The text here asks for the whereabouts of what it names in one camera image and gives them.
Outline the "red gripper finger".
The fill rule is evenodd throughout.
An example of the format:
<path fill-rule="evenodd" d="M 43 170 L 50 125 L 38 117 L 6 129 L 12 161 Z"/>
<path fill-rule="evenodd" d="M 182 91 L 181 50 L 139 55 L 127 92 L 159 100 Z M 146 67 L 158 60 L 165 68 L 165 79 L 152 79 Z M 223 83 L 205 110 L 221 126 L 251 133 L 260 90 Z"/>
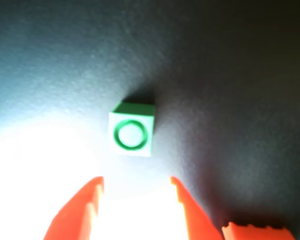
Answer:
<path fill-rule="evenodd" d="M 170 182 L 176 187 L 178 201 L 184 207 L 185 222 L 189 240 L 223 240 L 208 215 L 196 202 L 183 183 L 175 176 Z"/>
<path fill-rule="evenodd" d="M 104 194 L 104 178 L 98 176 L 86 183 L 57 213 L 45 240 L 89 240 L 94 218 Z"/>

